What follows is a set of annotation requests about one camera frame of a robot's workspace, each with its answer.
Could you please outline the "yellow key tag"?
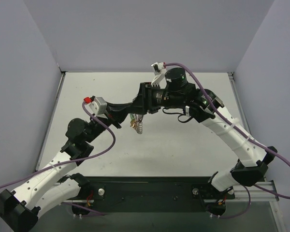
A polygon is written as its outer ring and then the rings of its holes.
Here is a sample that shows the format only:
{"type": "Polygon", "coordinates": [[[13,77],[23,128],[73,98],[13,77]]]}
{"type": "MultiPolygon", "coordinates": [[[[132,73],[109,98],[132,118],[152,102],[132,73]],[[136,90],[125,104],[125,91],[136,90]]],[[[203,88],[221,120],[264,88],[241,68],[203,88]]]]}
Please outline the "yellow key tag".
{"type": "Polygon", "coordinates": [[[130,123],[130,126],[132,127],[132,128],[135,128],[136,127],[136,122],[135,121],[132,121],[131,123],[130,123]]]}

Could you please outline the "metal disc keyring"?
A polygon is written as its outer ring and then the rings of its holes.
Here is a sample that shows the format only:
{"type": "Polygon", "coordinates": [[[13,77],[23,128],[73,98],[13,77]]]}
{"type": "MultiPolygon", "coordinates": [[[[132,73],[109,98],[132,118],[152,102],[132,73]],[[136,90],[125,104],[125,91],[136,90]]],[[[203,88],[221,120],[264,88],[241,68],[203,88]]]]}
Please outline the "metal disc keyring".
{"type": "Polygon", "coordinates": [[[144,116],[143,115],[139,115],[139,114],[134,114],[135,115],[135,120],[130,120],[130,123],[132,121],[135,121],[137,124],[136,124],[136,127],[133,128],[137,134],[142,134],[143,133],[143,118],[144,116]]]}

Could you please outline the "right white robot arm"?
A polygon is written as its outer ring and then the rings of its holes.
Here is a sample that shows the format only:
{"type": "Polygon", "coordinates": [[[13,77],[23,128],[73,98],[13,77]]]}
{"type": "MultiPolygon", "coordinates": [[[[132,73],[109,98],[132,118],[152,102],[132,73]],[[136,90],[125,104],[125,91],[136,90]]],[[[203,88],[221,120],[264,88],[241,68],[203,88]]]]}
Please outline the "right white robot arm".
{"type": "Polygon", "coordinates": [[[167,85],[143,82],[132,102],[132,113],[154,114],[160,108],[182,109],[190,119],[195,119],[216,134],[238,157],[230,170],[213,174],[211,185],[220,192],[233,185],[253,186],[268,171],[274,156],[258,147],[256,140],[233,117],[222,100],[208,89],[200,89],[187,81],[183,68],[161,72],[167,85]]]}

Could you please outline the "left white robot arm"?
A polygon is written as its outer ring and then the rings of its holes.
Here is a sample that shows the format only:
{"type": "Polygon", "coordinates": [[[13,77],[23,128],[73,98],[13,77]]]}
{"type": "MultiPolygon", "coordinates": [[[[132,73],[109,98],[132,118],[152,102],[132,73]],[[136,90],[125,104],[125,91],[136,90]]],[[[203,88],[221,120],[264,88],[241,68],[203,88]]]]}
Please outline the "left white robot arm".
{"type": "Polygon", "coordinates": [[[101,116],[87,114],[89,122],[72,119],[66,131],[68,138],[61,150],[41,170],[26,177],[22,185],[12,191],[5,189],[0,193],[0,217],[14,232],[28,232],[38,221],[42,207],[38,200],[68,172],[90,159],[94,147],[90,143],[111,125],[117,128],[129,114],[131,103],[107,103],[101,116]]]}

